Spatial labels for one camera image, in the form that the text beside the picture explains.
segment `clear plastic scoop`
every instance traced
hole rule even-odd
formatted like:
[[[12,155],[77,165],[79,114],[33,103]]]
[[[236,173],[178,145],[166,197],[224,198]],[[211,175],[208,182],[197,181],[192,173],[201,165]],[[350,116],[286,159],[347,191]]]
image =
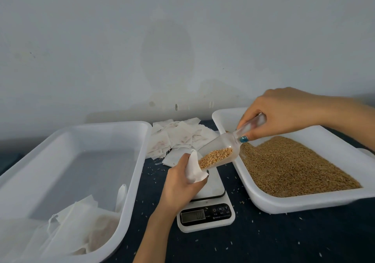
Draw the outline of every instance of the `clear plastic scoop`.
[[[255,118],[245,123],[238,130],[232,133],[223,133],[222,135],[215,138],[213,141],[207,143],[204,147],[198,150],[198,159],[201,159],[202,157],[206,156],[210,152],[213,152],[214,150],[232,148],[233,152],[231,155],[229,155],[227,158],[223,160],[217,161],[216,163],[212,164],[209,167],[206,167],[205,169],[210,169],[210,168],[224,165],[224,164],[234,161],[240,154],[240,146],[242,143],[240,142],[239,139],[245,133],[247,133],[251,129],[254,129],[256,127],[263,125],[266,121],[267,121],[267,118],[265,114],[260,113]]]

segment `wall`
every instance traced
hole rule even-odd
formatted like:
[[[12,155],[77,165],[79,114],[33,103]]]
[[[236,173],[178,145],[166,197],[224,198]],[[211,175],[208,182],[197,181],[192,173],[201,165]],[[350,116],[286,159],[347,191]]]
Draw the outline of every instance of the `wall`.
[[[370,96],[374,9],[375,0],[0,0],[0,149],[83,122],[208,119],[268,88]]]

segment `digital scale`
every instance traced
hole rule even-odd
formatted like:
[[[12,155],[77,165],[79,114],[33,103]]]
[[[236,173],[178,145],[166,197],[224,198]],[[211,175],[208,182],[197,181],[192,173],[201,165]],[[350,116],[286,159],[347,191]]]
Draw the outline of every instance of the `digital scale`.
[[[177,225],[182,232],[230,225],[236,217],[217,168],[207,172],[206,185],[177,215]]]

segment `white tray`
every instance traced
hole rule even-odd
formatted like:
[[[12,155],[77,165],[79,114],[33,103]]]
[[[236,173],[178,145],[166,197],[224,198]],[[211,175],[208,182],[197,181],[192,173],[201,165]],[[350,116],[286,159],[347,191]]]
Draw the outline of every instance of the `white tray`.
[[[0,218],[48,220],[90,194],[114,211],[118,189],[128,187],[118,228],[104,246],[35,262],[99,263],[111,255],[129,227],[150,134],[151,125],[140,121],[63,128],[0,177]]]
[[[233,132],[246,108],[223,109],[212,114],[220,134]],[[363,188],[320,194],[278,198],[260,190],[238,156],[233,162],[252,202],[267,213],[288,213],[314,208],[349,204],[357,199],[375,197],[375,159],[357,150],[339,137],[320,126],[305,128],[298,132],[282,135],[289,137],[330,161],[359,181]],[[270,139],[265,137],[250,142],[259,145]]]

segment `fingernail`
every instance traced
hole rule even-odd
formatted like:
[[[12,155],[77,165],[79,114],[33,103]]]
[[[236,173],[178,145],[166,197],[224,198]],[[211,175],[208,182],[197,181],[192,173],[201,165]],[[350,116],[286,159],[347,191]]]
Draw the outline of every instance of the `fingernail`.
[[[247,139],[247,136],[242,136],[240,137],[240,142],[244,143],[244,142],[248,142],[249,140]]]

